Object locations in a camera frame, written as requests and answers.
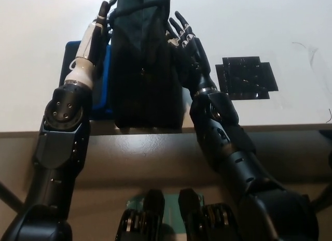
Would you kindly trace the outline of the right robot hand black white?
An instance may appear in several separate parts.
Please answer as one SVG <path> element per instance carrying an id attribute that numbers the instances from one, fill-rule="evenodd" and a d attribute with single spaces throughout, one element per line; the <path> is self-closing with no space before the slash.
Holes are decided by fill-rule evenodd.
<path id="1" fill-rule="evenodd" d="M 175 12 L 175 18 L 170 17 L 167 22 L 166 39 L 182 87 L 188 89 L 191 95 L 216 91 L 203 45 L 179 11 Z"/>

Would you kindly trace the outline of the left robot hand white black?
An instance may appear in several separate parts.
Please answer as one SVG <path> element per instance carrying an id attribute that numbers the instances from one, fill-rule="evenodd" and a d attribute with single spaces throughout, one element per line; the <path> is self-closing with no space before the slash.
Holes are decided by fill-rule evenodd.
<path id="1" fill-rule="evenodd" d="M 117 0 L 103 1 L 95 19 L 88 25 L 76 53 L 76 60 L 79 58 L 88 60 L 97 65 L 101 58 L 102 49 L 106 46 L 108 35 L 107 20 L 111 6 Z"/>

